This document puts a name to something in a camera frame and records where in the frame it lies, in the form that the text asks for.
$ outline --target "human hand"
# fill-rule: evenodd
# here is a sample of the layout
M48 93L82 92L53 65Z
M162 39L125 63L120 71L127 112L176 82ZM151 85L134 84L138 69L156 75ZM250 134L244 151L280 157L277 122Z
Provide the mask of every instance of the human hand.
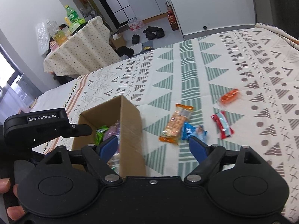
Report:
M15 194L16 197L18 197L17 194L17 188L18 185L15 184L13 186L13 193ZM10 189L10 180L9 178L7 179L0 179L0 194L4 194L8 192ZM10 219L16 221L20 219L23 215L25 215L25 211L21 206L11 206L7 208L7 215L10 217Z

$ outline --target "orange snack package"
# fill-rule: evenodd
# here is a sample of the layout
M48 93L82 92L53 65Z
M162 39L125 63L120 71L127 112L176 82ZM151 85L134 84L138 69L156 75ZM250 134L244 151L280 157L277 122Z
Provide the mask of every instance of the orange snack package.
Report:
M160 141L177 143L185 121L191 117L194 107L176 104L176 109L159 137Z
M239 89L233 89L231 91L229 91L228 93L226 93L225 95L223 95L219 101L220 103L222 104L229 104L231 103L232 101L236 100L237 97L238 97L238 94L239 94Z

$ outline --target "patterned bedspread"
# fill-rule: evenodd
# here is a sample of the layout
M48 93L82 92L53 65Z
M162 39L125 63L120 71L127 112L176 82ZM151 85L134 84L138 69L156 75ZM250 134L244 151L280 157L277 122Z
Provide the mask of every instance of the patterned bedspread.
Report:
M221 107L217 100L238 88L241 97ZM64 107L71 123L88 108L124 95L143 119L147 174L186 176L198 162L187 141L166 144L158 136L175 104L194 106L190 120L204 125L207 143L229 150L251 146L288 183L283 214L299 215L299 51L263 29L229 31L150 51L82 76ZM235 134L221 140L212 114L225 110ZM49 142L71 149L72 139Z

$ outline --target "table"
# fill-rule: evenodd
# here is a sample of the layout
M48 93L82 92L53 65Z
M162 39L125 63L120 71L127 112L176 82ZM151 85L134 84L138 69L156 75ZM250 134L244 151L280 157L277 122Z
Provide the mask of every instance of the table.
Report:
M109 45L110 31L95 17L44 59L44 72L57 76L85 75L121 61Z

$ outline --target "cardboard box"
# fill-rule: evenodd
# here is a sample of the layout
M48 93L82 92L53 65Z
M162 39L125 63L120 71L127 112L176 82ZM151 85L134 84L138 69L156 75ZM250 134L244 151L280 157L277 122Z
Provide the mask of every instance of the cardboard box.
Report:
M118 49L121 46L127 45L127 41L125 41L123 35L118 34L118 36L119 36L118 39L113 39L113 37L111 37L111 42L113 43L113 45L115 46L116 49Z
M72 150L95 142L95 131L120 120L120 176L146 176L142 155L142 122L139 110L124 96L110 99L80 114L78 124L92 128L90 136L75 137Z

